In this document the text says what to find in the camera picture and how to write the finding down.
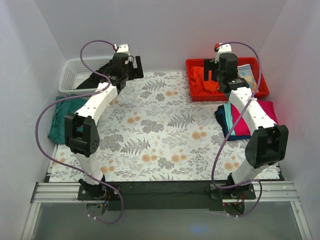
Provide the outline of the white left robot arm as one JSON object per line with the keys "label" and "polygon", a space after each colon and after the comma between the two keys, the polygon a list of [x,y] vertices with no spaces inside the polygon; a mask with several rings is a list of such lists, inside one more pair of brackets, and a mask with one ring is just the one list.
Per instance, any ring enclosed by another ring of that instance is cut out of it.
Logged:
{"label": "white left robot arm", "polygon": [[96,78],[94,95],[75,113],[69,113],[64,118],[65,145],[75,154],[80,169],[84,171],[79,182],[90,186],[89,194],[95,200],[103,199],[107,193],[106,187],[99,183],[104,180],[96,154],[100,144],[99,118],[124,89],[127,81],[144,77],[141,57],[127,53],[115,53],[98,73],[108,79]]}

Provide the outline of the black t shirt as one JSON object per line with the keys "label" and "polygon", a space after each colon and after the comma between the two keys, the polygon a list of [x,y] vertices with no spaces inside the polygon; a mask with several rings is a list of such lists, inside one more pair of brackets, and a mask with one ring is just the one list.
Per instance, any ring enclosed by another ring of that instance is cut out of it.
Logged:
{"label": "black t shirt", "polygon": [[[107,69],[111,66],[110,63],[107,63],[100,67],[95,72],[105,75]],[[92,73],[84,82],[82,82],[76,89],[82,90],[82,89],[96,89],[100,82],[107,82],[105,77],[102,77],[101,75],[98,75],[96,73]]]}

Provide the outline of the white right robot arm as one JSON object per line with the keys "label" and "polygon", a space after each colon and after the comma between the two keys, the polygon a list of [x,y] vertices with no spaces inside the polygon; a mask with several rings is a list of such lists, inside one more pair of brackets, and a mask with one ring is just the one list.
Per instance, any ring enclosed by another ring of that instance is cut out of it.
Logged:
{"label": "white right robot arm", "polygon": [[245,148],[246,160],[231,173],[225,186],[227,195],[237,199],[245,192],[244,185],[250,184],[264,169],[282,161],[286,155],[289,130],[278,125],[263,110],[250,86],[238,75],[238,58],[233,53],[221,53],[216,78],[220,91],[239,111],[236,120],[244,120],[250,131]]}

